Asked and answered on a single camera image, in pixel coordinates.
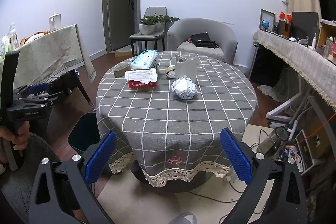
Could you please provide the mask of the person's left hand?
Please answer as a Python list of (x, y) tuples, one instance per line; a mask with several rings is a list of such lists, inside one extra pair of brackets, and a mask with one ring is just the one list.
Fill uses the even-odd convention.
[(1, 126), (0, 128), (0, 162), (6, 164), (8, 162), (3, 141), (11, 141), (14, 144), (14, 149), (21, 151), (27, 147), (28, 139), (30, 137), (30, 124), (25, 121), (20, 128), (17, 129), (17, 135), (14, 135), (7, 127)]

